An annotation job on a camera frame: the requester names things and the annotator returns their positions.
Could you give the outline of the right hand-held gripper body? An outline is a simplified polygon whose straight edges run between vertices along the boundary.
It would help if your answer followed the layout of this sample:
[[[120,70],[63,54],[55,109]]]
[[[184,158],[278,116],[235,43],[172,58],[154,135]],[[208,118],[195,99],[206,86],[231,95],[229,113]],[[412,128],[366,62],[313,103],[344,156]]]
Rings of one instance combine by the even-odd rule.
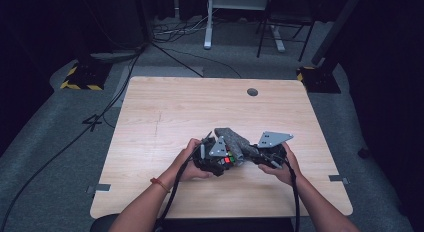
[[[282,146],[293,138],[292,134],[265,131],[257,144],[254,144],[259,150],[259,158],[251,158],[252,162],[259,165],[264,164],[271,168],[281,169],[286,161],[287,152]]]

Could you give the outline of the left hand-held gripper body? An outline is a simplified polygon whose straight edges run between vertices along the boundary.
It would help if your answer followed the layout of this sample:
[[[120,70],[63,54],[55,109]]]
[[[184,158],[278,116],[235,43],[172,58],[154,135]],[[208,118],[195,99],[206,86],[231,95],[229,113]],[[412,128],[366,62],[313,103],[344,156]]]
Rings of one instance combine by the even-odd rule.
[[[215,174],[221,166],[219,160],[226,155],[225,147],[226,143],[222,137],[215,138],[208,134],[192,154],[195,166]]]

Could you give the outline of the multicoloured puzzle cube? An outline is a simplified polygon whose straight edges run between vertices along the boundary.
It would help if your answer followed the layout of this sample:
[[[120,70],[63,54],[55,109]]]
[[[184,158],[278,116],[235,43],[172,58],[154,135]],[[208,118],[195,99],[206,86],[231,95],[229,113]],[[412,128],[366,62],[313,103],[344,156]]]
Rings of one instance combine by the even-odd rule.
[[[224,166],[233,166],[235,164],[234,156],[228,146],[225,147],[226,149],[226,155],[222,157],[219,162],[221,165]]]

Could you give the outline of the grey cloth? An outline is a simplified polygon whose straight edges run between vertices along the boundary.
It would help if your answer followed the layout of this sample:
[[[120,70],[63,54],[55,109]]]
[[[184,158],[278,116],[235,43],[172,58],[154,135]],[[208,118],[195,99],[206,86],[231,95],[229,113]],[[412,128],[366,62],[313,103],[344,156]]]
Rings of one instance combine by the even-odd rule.
[[[251,144],[246,138],[240,136],[228,127],[215,128],[214,132],[217,137],[222,137],[226,145],[230,148],[235,158],[236,166],[240,166],[246,158],[249,158],[246,155],[246,148]]]

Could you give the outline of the person's left hand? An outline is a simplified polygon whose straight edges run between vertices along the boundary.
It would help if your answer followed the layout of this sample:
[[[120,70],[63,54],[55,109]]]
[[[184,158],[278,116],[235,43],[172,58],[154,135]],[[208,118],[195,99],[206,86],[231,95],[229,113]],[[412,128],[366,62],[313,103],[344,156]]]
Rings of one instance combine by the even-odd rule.
[[[177,157],[174,159],[172,164],[169,166],[169,169],[174,175],[177,175],[177,172],[182,167],[184,163],[187,163],[184,171],[181,175],[181,181],[188,181],[192,179],[207,179],[212,176],[211,172],[202,171],[194,165],[193,161],[189,160],[190,155],[194,152],[195,148],[200,144],[198,139],[190,139],[188,145],[183,149]]]

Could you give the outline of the person's right hand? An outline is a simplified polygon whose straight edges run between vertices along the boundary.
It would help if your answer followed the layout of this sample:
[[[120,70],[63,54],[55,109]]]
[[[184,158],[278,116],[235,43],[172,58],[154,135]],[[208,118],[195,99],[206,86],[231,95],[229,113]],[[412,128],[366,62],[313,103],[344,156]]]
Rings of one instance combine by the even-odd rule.
[[[295,174],[296,184],[299,184],[300,181],[304,178],[304,176],[299,168],[297,158],[294,155],[294,153],[291,151],[289,145],[286,142],[283,142],[282,146],[287,152],[286,158]],[[281,182],[289,186],[293,185],[290,169],[288,167],[283,167],[282,169],[273,169],[266,165],[260,164],[258,168],[266,174],[274,175],[278,180],[280,180]]]

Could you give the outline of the yellow-black striped stand base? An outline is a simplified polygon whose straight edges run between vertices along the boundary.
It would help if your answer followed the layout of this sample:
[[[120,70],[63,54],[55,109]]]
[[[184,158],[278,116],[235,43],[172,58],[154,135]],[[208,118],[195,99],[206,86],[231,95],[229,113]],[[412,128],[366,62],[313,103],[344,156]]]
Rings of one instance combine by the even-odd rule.
[[[296,69],[296,78],[308,93],[341,93],[333,74],[324,72],[321,68],[299,67]]]
[[[103,62],[95,62],[91,65],[83,65],[76,62],[69,70],[60,88],[94,91],[103,90],[111,68],[111,64]]]

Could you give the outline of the grey tape strip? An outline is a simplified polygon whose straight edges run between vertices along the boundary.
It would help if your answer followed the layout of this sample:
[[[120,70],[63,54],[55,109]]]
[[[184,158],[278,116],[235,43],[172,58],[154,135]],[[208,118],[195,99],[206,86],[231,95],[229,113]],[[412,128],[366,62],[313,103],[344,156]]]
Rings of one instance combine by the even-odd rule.
[[[87,194],[95,194],[96,192],[108,192],[111,188],[110,184],[89,185],[86,189]]]
[[[344,185],[350,184],[349,179],[341,175],[329,175],[328,177],[331,182],[342,182]]]

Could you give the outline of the grey slanted pole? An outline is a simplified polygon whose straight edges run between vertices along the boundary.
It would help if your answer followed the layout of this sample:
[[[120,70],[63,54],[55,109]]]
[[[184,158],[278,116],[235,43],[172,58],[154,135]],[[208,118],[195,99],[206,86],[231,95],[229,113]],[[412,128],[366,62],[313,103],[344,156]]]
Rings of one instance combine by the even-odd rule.
[[[317,19],[320,22],[331,22],[332,27],[311,59],[314,65],[318,65],[329,53],[333,42],[358,2],[359,0],[321,0],[316,10]]]

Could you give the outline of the black metal chair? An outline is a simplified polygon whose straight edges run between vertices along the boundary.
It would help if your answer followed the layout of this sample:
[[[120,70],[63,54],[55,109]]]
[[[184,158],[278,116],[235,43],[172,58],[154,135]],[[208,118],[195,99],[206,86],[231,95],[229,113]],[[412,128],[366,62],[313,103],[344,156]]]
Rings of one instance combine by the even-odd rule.
[[[304,40],[299,40],[299,43],[303,44],[298,58],[298,61],[301,61],[314,25],[315,16],[313,15],[309,0],[266,0],[263,17],[256,29],[256,33],[260,34],[260,42],[256,57],[260,57],[267,26],[273,26],[274,28],[297,28],[297,32],[291,38],[292,42],[296,42],[297,35],[305,26],[308,26],[309,30],[306,38]]]

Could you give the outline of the white desk frame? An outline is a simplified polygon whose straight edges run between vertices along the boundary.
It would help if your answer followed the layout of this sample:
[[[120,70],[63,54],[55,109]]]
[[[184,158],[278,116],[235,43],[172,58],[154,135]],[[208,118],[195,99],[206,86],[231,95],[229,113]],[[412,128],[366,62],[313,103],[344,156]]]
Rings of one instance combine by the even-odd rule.
[[[204,38],[205,49],[212,47],[213,32],[213,12],[215,9],[236,9],[236,10],[252,10],[264,11],[266,0],[208,0],[207,4],[207,25]]]

